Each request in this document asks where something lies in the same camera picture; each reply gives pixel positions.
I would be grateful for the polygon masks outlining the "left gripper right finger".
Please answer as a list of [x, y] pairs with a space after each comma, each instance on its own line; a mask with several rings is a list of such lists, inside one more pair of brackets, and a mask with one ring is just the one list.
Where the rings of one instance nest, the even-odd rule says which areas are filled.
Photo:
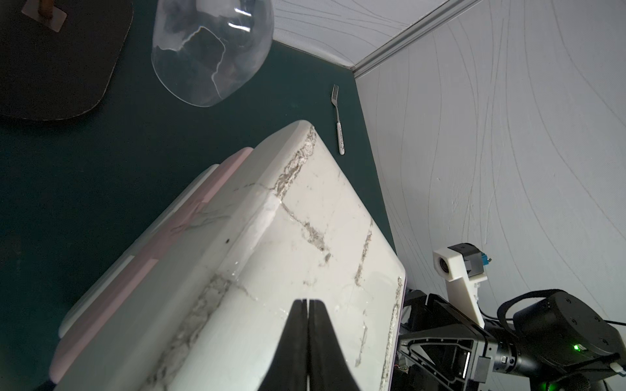
[[325, 304], [320, 300], [311, 300], [308, 307], [309, 390], [359, 390]]

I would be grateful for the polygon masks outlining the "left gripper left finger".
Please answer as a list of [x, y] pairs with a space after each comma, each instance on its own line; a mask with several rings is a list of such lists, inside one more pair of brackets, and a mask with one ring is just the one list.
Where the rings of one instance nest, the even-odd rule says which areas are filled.
[[296, 300], [259, 390], [306, 390], [307, 370], [307, 303], [306, 300]]

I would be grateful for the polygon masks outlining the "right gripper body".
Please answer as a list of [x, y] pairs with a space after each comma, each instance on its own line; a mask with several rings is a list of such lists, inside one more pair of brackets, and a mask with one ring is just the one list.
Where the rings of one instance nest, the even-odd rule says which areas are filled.
[[485, 390], [494, 338], [436, 294], [409, 291], [400, 323], [393, 390]]

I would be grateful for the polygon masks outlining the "white drawer cabinet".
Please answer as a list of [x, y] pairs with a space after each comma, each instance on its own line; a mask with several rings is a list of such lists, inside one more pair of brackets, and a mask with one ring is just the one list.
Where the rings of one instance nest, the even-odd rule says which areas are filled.
[[66, 314], [58, 390], [256, 390], [290, 308], [322, 301], [387, 390], [406, 272], [310, 122], [201, 173]]

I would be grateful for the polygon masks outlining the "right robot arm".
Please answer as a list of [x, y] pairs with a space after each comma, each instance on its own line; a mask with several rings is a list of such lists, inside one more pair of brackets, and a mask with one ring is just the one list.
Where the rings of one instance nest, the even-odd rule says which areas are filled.
[[507, 301], [484, 326], [436, 294], [411, 291], [404, 307], [393, 390], [485, 390], [494, 374], [532, 390], [607, 390], [625, 375], [619, 331], [560, 289]]

